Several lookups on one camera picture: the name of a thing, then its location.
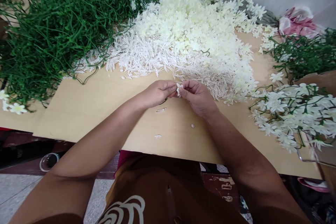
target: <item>white graphic on shirt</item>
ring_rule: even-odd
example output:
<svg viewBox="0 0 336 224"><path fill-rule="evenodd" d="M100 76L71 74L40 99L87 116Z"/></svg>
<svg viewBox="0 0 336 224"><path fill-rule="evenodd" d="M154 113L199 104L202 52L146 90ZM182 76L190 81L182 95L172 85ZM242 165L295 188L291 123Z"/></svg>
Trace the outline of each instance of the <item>white graphic on shirt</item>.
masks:
<svg viewBox="0 0 336 224"><path fill-rule="evenodd" d="M145 201L142 197L138 195L133 195L129 197L125 202L114 202L112 205L106 209L103 213L101 219L97 222L97 224L121 224L124 218L124 210L126 208L129 213L128 224L132 224L134 220L134 209L139 214L139 223L144 224L144 209L145 209Z"/></svg>

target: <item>person's right hand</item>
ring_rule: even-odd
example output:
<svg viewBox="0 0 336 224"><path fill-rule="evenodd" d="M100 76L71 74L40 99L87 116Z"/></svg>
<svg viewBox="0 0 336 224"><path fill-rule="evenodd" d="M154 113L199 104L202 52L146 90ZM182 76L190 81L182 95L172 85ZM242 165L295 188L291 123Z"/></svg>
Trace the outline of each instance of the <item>person's right hand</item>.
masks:
<svg viewBox="0 0 336 224"><path fill-rule="evenodd" d="M219 112L215 101L204 84L195 80L187 80L182 85L183 88L179 89L180 95L189 101L197 115L206 119Z"/></svg>

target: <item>tiled floor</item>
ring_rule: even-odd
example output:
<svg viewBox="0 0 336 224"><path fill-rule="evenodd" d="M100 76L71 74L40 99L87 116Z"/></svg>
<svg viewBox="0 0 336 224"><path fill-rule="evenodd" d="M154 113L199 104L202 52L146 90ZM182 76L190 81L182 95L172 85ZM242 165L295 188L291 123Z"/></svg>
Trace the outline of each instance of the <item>tiled floor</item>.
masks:
<svg viewBox="0 0 336 224"><path fill-rule="evenodd" d="M23 200L40 181L40 176L0 174L0 224L7 224ZM114 180L96 180L84 224L96 223L105 208L105 196Z"/></svg>

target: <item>green plastic grass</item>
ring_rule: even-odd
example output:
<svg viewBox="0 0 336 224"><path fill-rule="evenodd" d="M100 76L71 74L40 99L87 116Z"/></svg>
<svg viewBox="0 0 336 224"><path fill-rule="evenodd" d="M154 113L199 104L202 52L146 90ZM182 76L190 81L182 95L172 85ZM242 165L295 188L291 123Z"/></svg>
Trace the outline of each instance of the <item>green plastic grass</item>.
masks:
<svg viewBox="0 0 336 224"><path fill-rule="evenodd" d="M97 65L103 64L115 28L127 29L130 18L156 1L141 0L132 10L129 0L29 0L25 12L20 1L7 0L19 23L0 43L0 79L7 81L11 102L46 104L65 75L76 78L74 62L95 49L101 52ZM0 13L11 16L5 9Z"/></svg>
<svg viewBox="0 0 336 224"><path fill-rule="evenodd" d="M287 77L298 80L310 73L323 73L336 69L336 30L326 29L325 33L313 39L305 36L286 37L284 43L275 43L269 50L278 63L274 68L285 70ZM283 60L283 55L290 55Z"/></svg>

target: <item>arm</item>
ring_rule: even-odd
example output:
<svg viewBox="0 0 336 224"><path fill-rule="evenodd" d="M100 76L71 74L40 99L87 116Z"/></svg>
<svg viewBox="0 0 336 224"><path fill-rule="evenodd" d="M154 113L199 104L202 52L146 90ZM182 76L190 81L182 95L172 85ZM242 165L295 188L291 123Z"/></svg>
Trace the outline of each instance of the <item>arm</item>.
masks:
<svg viewBox="0 0 336 224"><path fill-rule="evenodd" d="M145 110L174 94L175 84L154 82L91 130L36 185L10 224L31 223L61 213L84 217L98 172L122 148Z"/></svg>
<svg viewBox="0 0 336 224"><path fill-rule="evenodd" d="M207 87L191 80L184 82L183 86L181 96L204 118L250 212L253 214L268 206L277 207L307 220L272 164L219 111Z"/></svg>

